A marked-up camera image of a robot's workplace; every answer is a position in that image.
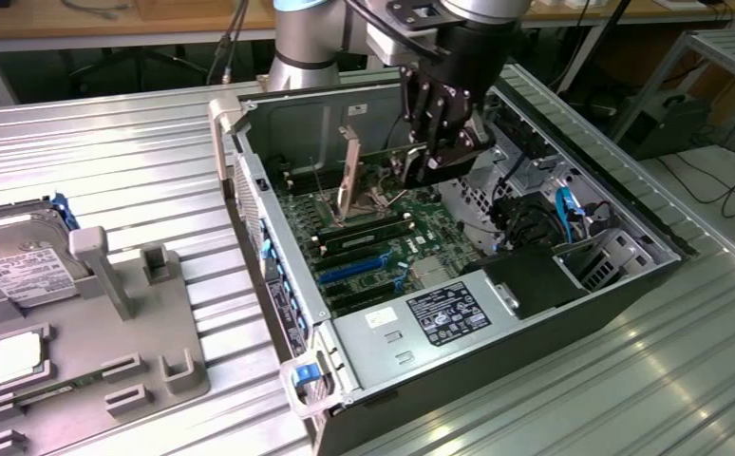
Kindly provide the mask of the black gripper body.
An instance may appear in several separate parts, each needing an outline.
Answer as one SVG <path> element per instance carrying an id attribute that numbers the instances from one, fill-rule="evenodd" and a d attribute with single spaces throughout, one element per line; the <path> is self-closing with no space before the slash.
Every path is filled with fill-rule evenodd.
<path id="1" fill-rule="evenodd" d="M 438 44 L 449 55 L 437 65 L 437 80 L 461 94 L 469 92 L 473 108 L 483 103 L 509 59 L 519 30 L 519 23 L 463 23 L 439 32 Z"/>

